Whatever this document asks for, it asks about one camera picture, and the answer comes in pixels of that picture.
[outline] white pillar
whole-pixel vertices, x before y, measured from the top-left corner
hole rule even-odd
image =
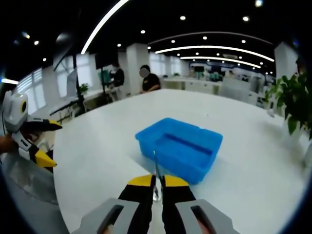
[[[297,72],[298,54],[289,45],[282,42],[274,49],[276,78],[287,76],[288,79]]]
[[[139,74],[140,67],[144,64],[149,65],[149,54],[147,45],[132,44],[127,47],[127,60],[129,71],[129,87],[131,95],[139,94],[143,78]]]

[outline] linear led light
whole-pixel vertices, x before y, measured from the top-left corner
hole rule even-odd
[[[2,82],[2,83],[6,83],[6,84],[18,84],[18,83],[19,83],[19,82],[16,81],[16,80],[6,79],[6,78],[1,79],[1,82]]]
[[[171,48],[171,49],[165,49],[165,50],[158,50],[155,53],[160,54],[160,53],[165,53],[165,52],[170,52],[170,51],[175,51],[175,50],[186,50],[186,49],[222,49],[222,50],[235,50],[235,51],[240,51],[244,53],[248,53],[251,55],[256,55],[259,57],[262,57],[264,59],[267,59],[271,62],[274,62],[274,59],[269,58],[267,56],[258,54],[256,52],[252,52],[249,50],[243,50],[243,49],[238,49],[238,48],[233,48],[233,47],[227,47],[227,46],[217,46],[217,45],[193,45],[193,46],[182,46],[182,47],[177,47],[177,48]]]
[[[243,64],[249,65],[251,67],[261,68],[260,66],[252,64],[252,63],[249,63],[249,62],[243,62],[243,61],[240,61],[240,60],[230,59],[230,58],[191,56],[191,57],[181,57],[181,59],[215,59],[215,60],[243,63]]]
[[[119,10],[124,4],[126,4],[128,1],[130,0],[120,0],[115,6],[113,6],[112,9],[110,9],[109,12],[107,12],[107,14],[101,19],[101,21],[98,23],[98,25],[96,26],[96,28],[93,30],[93,32],[91,33],[91,35],[89,36],[89,39],[87,40],[86,44],[84,45],[81,54],[83,55],[84,53],[86,53],[89,45],[91,44],[92,40],[94,39],[94,37],[96,36],[96,34],[99,32],[99,30],[101,29],[101,27],[103,27],[103,25],[109,20],[109,18],[117,11]]]

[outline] desk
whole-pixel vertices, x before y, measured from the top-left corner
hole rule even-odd
[[[301,201],[306,181],[297,151],[280,142],[283,118],[214,95],[159,90],[112,103],[67,123],[56,132],[55,189],[70,232],[81,218],[126,183],[147,174],[135,133],[171,117],[223,135],[214,165],[191,189],[233,220],[241,234],[277,234]]]
[[[178,77],[178,78],[165,78],[163,79],[164,86],[166,86],[166,83],[170,82],[176,82],[178,85],[177,89],[182,89],[182,87],[185,87],[185,90],[188,91],[195,91],[195,92],[201,92],[201,93],[208,93],[208,94],[216,94],[214,93],[214,88],[220,89],[222,86],[222,82],[212,82],[207,80],[198,80],[195,78],[189,78],[189,77]],[[253,91],[249,91],[249,100],[248,103],[252,105],[257,104],[258,98],[264,98],[265,94],[258,94]]]

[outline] human hand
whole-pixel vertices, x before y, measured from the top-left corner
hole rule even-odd
[[[9,153],[18,147],[11,134],[0,136],[0,154]]]

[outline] cable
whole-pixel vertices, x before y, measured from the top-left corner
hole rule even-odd
[[[4,133],[4,135],[6,135],[5,128],[4,128],[4,118],[3,118],[3,115],[4,115],[4,110],[2,111],[2,127],[3,127],[3,133]]]

